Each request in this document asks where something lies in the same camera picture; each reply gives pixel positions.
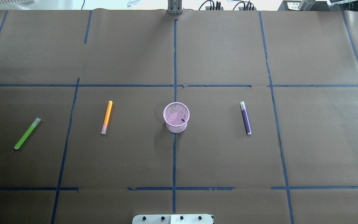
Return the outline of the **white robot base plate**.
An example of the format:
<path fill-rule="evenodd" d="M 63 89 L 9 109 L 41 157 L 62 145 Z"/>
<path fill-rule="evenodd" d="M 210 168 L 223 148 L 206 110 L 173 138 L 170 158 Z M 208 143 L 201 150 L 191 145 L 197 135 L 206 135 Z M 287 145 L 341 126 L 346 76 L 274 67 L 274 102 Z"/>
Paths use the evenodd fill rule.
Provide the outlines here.
<path fill-rule="evenodd" d="M 210 214 L 144 214 L 135 215 L 133 224 L 214 224 Z"/>

